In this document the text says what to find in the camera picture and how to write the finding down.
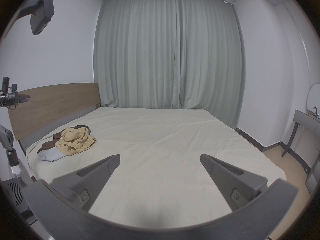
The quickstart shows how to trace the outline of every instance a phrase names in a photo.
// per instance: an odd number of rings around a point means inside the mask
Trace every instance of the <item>wooden table leg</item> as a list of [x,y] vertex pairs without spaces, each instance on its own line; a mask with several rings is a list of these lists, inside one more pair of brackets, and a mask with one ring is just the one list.
[[299,124],[298,124],[297,122],[294,124],[294,128],[293,128],[293,131],[292,131],[290,140],[289,140],[289,142],[288,142],[287,147],[285,148],[285,150],[284,150],[283,153],[282,153],[282,157],[284,157],[284,155],[285,155],[285,154],[288,152],[288,150],[290,149],[291,143],[292,143],[292,141],[294,140],[294,135],[295,135],[296,132],[297,132],[298,125],[299,125]]

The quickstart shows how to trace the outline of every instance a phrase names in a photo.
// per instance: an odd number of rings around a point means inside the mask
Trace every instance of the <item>brown garment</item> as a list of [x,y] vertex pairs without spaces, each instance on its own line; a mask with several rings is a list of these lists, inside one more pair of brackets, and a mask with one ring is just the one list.
[[55,146],[63,154],[72,156],[88,150],[96,142],[97,140],[93,136],[89,135],[89,130],[86,127],[79,129],[67,127],[62,132],[61,139],[55,143]]
[[[71,127],[71,128],[78,129],[78,128],[81,128],[81,127],[86,127],[86,128],[88,128],[89,134],[90,134],[91,131],[90,131],[89,127],[86,126],[86,125],[77,125],[77,126]],[[53,136],[52,136],[52,139],[53,139],[53,140],[50,140],[50,141],[47,141],[47,142],[43,143],[43,144],[42,144],[42,147],[39,148],[37,154],[38,154],[40,151],[42,151],[42,150],[49,150],[49,149],[51,149],[51,148],[54,148],[54,147],[55,147],[54,144],[55,144],[58,140],[60,140],[61,134],[62,134],[62,132],[63,132],[64,130],[65,130],[65,129],[63,129],[62,131],[60,131],[60,132],[58,132],[58,133],[53,134]]]

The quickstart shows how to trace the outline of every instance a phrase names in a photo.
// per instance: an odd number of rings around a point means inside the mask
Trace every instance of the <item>fitted bed sheet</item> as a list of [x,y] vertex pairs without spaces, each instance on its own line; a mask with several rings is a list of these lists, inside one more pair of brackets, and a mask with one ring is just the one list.
[[[97,143],[87,151],[55,162],[37,151],[66,126],[87,125]],[[121,163],[90,213],[140,228],[196,225],[231,212],[199,162],[214,156],[268,179],[286,180],[284,172],[235,130],[205,110],[101,107],[61,126],[26,151],[36,179],[52,179],[103,158],[120,154]]]

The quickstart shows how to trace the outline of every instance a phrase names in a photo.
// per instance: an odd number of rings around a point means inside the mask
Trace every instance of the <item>wooden headboard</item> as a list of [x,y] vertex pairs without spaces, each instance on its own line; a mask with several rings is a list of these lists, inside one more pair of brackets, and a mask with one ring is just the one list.
[[19,93],[30,95],[30,101],[8,110],[16,140],[63,116],[101,103],[95,82],[49,85]]

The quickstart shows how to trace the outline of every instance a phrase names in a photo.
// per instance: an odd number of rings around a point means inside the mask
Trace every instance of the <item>black camera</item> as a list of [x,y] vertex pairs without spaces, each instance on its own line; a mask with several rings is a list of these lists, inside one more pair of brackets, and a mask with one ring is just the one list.
[[5,76],[2,80],[2,87],[0,90],[0,107],[7,107],[16,105],[18,103],[28,102],[30,96],[26,94],[18,94],[18,86],[14,83],[10,87],[9,91],[9,80],[10,78]]

